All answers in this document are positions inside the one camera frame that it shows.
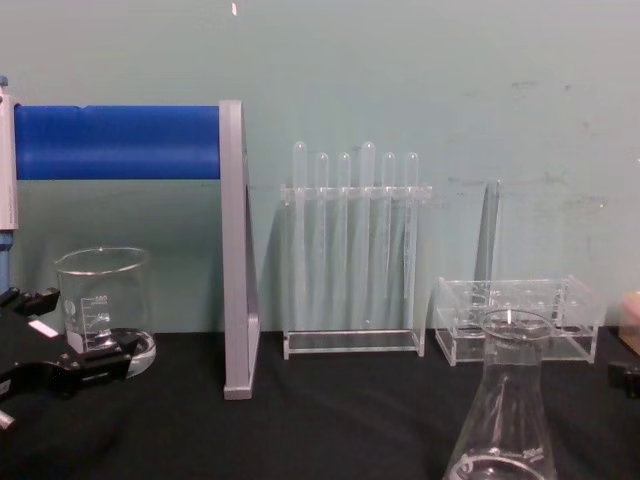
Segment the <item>test tube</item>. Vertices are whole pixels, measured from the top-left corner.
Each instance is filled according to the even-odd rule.
[[[329,156],[319,153],[315,159],[316,218],[313,226],[313,291],[311,295],[312,325],[325,329],[324,306],[327,286],[327,188],[329,187]]]
[[[371,187],[375,173],[376,147],[365,142],[360,148],[359,187],[362,198],[359,200],[356,217],[356,229],[353,242],[352,275],[352,326],[362,326],[367,321],[367,287],[369,284],[369,213],[371,207]]]
[[[307,187],[307,146],[298,142],[293,147],[293,188],[295,200],[294,242],[294,321],[293,330],[304,321],[307,309],[307,261],[305,252],[304,207]]]
[[[373,275],[371,275],[371,317],[376,328],[389,324],[389,258],[391,251],[391,202],[395,183],[396,156],[389,152],[382,157],[381,197],[374,203],[376,228],[373,237]]]
[[[337,253],[334,281],[332,283],[334,324],[342,325],[342,319],[346,313],[347,301],[347,263],[348,263],[348,212],[349,212],[349,187],[351,186],[351,156],[343,152],[337,160],[338,200],[336,210],[336,225],[334,231],[334,245]]]
[[[416,275],[416,247],[418,238],[418,202],[414,190],[418,185],[419,158],[409,153],[405,159],[404,183],[407,187],[407,204],[404,223],[404,299],[406,305],[405,328],[413,325],[414,282]]]

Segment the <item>empty test tube rack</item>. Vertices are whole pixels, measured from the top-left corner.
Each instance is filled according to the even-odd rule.
[[[604,304],[569,275],[559,279],[447,281],[438,283],[436,340],[451,366],[483,360],[482,317],[495,310],[525,310],[549,319],[545,360],[593,363]]]

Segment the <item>black surface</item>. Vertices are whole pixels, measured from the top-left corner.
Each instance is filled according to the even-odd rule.
[[[70,401],[14,399],[0,479],[434,479],[481,365],[415,354],[282,359],[263,334],[254,398],[225,402],[220,334],[158,335],[152,367]],[[607,362],[638,362],[603,331],[596,365],[551,363],[542,389],[561,480],[640,479],[640,401]]]

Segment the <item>wall stain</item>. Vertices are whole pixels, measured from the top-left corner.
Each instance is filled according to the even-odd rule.
[[[523,80],[521,82],[511,83],[511,88],[514,90],[529,90],[537,86],[538,82],[536,80]]]

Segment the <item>glass beaker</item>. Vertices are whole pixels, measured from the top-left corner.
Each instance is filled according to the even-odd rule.
[[[129,377],[145,371],[156,357],[146,279],[149,259],[138,248],[96,247],[55,262],[67,342],[88,352],[135,334],[138,346]]]

